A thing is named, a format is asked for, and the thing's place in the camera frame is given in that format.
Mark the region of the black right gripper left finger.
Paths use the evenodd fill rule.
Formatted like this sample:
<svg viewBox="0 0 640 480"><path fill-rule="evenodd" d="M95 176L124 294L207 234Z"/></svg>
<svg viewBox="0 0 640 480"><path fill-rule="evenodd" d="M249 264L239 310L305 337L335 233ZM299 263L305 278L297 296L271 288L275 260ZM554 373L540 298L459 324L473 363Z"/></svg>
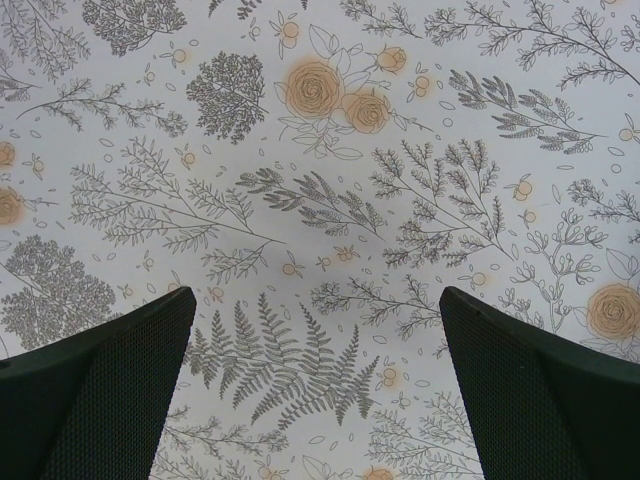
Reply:
<svg viewBox="0 0 640 480"><path fill-rule="evenodd" d="M148 478L195 311L180 287L3 360L2 478Z"/></svg>

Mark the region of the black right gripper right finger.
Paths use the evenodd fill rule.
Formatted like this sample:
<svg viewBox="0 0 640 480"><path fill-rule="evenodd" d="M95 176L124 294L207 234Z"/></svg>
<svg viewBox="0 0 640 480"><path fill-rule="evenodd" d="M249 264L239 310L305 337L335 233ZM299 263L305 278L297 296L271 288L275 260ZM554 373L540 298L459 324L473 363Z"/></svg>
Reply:
<svg viewBox="0 0 640 480"><path fill-rule="evenodd" d="M456 287L439 308L485 478L638 478L638 365Z"/></svg>

